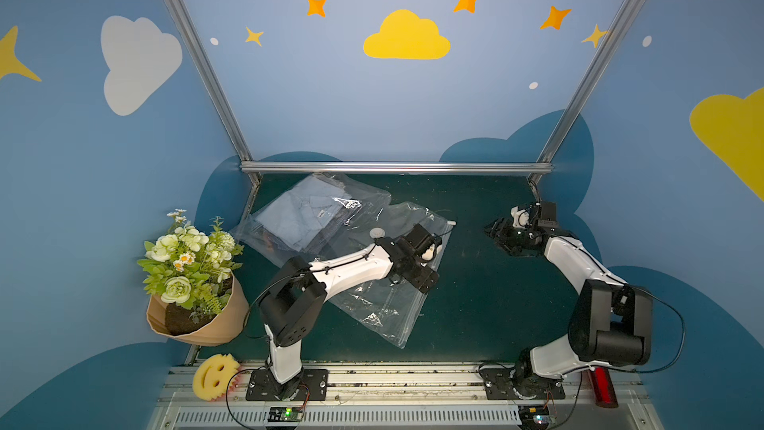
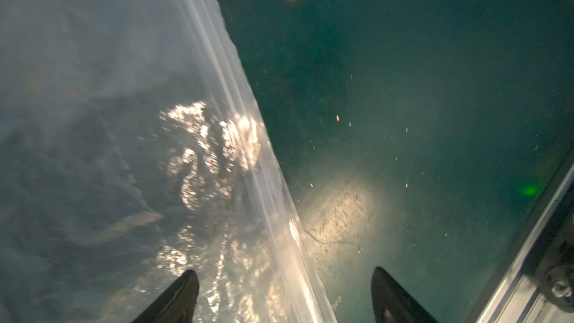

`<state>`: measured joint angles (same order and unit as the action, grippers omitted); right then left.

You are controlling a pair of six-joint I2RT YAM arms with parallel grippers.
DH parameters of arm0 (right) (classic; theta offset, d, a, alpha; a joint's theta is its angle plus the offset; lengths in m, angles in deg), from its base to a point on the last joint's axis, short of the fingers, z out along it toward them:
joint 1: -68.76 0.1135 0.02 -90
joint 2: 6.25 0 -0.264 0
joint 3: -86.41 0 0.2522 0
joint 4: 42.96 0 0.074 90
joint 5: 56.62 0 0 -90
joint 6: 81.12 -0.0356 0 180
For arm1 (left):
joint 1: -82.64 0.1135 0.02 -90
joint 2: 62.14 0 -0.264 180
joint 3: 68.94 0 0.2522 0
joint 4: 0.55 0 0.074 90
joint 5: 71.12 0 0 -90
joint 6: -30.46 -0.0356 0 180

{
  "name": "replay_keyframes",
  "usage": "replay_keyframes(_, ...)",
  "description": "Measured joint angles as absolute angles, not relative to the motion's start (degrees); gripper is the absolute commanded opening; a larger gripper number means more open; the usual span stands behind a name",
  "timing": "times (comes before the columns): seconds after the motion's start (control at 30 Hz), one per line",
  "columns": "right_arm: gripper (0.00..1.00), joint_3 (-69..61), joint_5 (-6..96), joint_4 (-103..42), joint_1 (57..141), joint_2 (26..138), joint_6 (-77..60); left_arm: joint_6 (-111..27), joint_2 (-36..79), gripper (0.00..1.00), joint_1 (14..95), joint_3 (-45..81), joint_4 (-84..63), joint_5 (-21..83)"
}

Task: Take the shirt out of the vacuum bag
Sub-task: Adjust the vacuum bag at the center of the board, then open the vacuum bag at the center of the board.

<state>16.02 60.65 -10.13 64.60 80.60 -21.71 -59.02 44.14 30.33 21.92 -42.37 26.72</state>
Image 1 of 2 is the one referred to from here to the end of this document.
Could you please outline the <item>clear plastic vacuum bag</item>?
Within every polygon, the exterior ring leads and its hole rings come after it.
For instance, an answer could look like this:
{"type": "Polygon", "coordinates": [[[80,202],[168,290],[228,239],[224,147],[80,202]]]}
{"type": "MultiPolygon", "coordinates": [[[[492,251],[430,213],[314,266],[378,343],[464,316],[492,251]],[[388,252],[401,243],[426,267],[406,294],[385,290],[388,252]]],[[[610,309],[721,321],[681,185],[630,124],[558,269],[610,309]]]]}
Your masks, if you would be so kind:
{"type": "MultiPolygon", "coordinates": [[[[312,175],[324,175],[342,182],[345,189],[362,204],[359,210],[336,226],[334,233],[320,234],[308,251],[298,252],[278,244],[275,238],[270,238],[255,224],[255,214],[295,186],[295,183],[276,197],[267,199],[265,205],[244,218],[232,230],[232,235],[258,251],[272,264],[282,267],[294,256],[300,256],[308,262],[325,261],[360,251],[374,242],[369,231],[375,227],[385,230],[384,237],[397,238],[410,232],[416,224],[421,224],[430,233],[440,235],[443,240],[449,238],[454,228],[447,225],[449,220],[423,205],[413,202],[393,203],[393,196],[387,190],[342,174],[312,175]]],[[[416,291],[408,282],[400,278],[386,278],[352,288],[333,297],[330,302],[390,344],[404,348],[425,300],[425,295],[416,291]]]]}

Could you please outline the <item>light blue shirt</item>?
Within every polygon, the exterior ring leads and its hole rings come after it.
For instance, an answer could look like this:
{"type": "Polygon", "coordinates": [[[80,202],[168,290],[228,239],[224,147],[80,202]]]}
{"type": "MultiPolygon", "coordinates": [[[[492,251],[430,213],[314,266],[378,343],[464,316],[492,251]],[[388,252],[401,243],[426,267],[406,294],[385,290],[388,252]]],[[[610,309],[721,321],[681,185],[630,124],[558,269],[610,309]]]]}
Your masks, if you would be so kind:
{"type": "Polygon", "coordinates": [[[278,244],[304,252],[320,234],[331,235],[361,207],[342,182],[310,175],[258,211],[254,222],[278,244]]]}

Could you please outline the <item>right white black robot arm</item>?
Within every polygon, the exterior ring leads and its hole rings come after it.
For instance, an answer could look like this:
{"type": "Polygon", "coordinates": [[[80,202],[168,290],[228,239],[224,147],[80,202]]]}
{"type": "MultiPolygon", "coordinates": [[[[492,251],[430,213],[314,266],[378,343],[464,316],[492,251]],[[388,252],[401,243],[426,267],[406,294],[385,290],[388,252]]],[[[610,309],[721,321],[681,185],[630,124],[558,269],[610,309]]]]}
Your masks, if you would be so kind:
{"type": "Polygon", "coordinates": [[[654,301],[646,290],[610,272],[568,231],[497,219],[485,234],[513,256],[539,252],[577,293],[567,333],[518,357],[511,381],[519,394],[531,397],[585,369],[648,362],[654,301]]]}

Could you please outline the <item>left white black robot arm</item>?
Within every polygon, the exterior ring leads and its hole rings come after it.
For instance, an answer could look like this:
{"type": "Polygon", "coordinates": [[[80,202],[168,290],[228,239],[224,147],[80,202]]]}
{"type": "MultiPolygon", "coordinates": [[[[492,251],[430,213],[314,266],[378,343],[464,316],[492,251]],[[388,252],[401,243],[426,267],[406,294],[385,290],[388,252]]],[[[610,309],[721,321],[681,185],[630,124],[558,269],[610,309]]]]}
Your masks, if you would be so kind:
{"type": "Polygon", "coordinates": [[[390,276],[429,293],[439,279],[432,262],[442,245],[440,236],[417,225],[407,235],[377,238],[360,251],[332,260],[288,260],[255,300],[269,341],[267,368],[274,381],[286,385],[302,373],[302,340],[334,296],[390,276]]]}

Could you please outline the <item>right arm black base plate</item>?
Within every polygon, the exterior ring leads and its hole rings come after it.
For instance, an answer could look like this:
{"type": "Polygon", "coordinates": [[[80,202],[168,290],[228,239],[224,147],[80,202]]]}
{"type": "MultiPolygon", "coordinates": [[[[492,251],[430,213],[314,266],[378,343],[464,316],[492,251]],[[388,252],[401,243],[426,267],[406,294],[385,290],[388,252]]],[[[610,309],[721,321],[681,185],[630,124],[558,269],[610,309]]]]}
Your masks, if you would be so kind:
{"type": "Polygon", "coordinates": [[[557,400],[566,396],[561,380],[539,377],[529,370],[481,366],[477,373],[488,400],[557,400]]]}

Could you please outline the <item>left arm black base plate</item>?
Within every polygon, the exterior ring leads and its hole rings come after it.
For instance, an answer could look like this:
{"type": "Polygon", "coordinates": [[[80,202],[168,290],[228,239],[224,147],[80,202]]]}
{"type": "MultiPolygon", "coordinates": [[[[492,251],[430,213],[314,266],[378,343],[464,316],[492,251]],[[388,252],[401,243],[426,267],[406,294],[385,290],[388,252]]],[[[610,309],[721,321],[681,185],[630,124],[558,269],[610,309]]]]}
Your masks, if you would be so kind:
{"type": "Polygon", "coordinates": [[[280,383],[264,366],[252,372],[247,385],[247,401],[324,401],[328,388],[326,369],[303,369],[298,375],[280,383]]]}

